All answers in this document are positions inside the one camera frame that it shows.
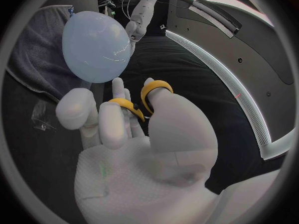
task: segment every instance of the led strip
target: led strip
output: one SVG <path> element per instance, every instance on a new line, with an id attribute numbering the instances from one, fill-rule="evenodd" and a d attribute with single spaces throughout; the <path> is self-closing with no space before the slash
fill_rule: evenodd
<path id="1" fill-rule="evenodd" d="M 223 81 L 233 96 L 242 94 L 237 101 L 247 116 L 258 145 L 263 146 L 272 143 L 267 124 L 259 107 L 238 78 L 220 61 L 193 42 L 168 30 L 166 36 L 187 49 L 208 66 Z"/>

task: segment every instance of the yellow scissor handle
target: yellow scissor handle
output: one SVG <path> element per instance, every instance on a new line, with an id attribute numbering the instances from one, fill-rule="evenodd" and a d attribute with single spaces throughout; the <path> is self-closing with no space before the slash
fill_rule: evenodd
<path id="1" fill-rule="evenodd" d="M 144 106 L 147 108 L 147 110 L 153 114 L 153 111 L 148 107 L 147 105 L 147 95 L 149 94 L 149 92 L 151 92 L 153 89 L 156 88 L 166 88 L 168 89 L 171 93 L 173 93 L 172 87 L 170 86 L 170 84 L 168 84 L 165 81 L 151 81 L 148 84 L 146 84 L 142 90 L 141 90 L 141 100 L 142 103 L 144 104 Z"/>
<path id="2" fill-rule="evenodd" d="M 140 109 L 135 109 L 134 104 L 126 99 L 123 98 L 115 98 L 112 100 L 109 100 L 109 102 L 115 102 L 120 105 L 120 107 L 127 108 L 129 111 L 131 111 L 133 114 L 138 116 L 143 122 L 145 122 L 145 117 Z"/>

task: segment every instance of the blue cloth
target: blue cloth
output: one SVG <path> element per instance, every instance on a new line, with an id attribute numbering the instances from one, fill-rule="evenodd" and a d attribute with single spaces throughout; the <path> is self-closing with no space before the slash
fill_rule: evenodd
<path id="1" fill-rule="evenodd" d="M 56 102 L 71 89 L 91 87 L 71 72 L 62 54 L 62 32 L 70 7 L 40 8 L 20 35 L 7 68 L 21 84 Z"/>

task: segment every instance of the wire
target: wire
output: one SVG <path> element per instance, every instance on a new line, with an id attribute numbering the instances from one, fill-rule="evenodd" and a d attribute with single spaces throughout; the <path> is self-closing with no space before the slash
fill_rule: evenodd
<path id="1" fill-rule="evenodd" d="M 177 8 L 189 8 L 189 6 L 188 7 L 176 6 L 176 5 L 173 5 L 172 3 L 169 3 L 169 2 L 161 2 L 161 1 L 157 1 L 157 2 L 163 3 L 163 4 L 170 4 L 170 5 L 172 5 L 174 7 L 177 7 Z"/>
<path id="2" fill-rule="evenodd" d="M 125 14 L 125 11 L 124 11 L 124 0 L 122 1 L 122 10 L 123 10 L 123 13 L 124 15 L 126 16 L 127 19 L 131 20 L 126 14 Z"/>
<path id="3" fill-rule="evenodd" d="M 129 15 L 129 6 L 130 6 L 130 1 L 131 1 L 131 0 L 129 0 L 129 2 L 128 2 L 128 6 L 127 6 L 127 15 L 128 15 L 128 17 L 131 19 L 131 16 Z"/>

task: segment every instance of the white glove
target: white glove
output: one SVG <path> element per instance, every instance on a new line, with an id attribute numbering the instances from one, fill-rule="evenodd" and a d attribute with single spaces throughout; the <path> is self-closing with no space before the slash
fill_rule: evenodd
<path id="1" fill-rule="evenodd" d="M 130 92 L 124 89 L 120 78 L 115 78 L 113 98 L 124 97 L 130 100 Z M 99 120 L 105 105 L 100 106 Z M 163 167 L 152 153 L 149 137 L 144 135 L 135 116 L 128 111 L 123 114 L 122 125 L 128 138 L 120 148 L 109 149 L 102 140 L 104 145 L 85 149 L 79 155 L 75 198 L 86 221 L 89 224 L 190 224 L 198 223 L 198 218 L 204 221 L 217 197 L 204 187 L 206 180 L 185 187 L 159 180 Z M 115 112 L 109 115 L 111 119 L 117 117 Z"/>

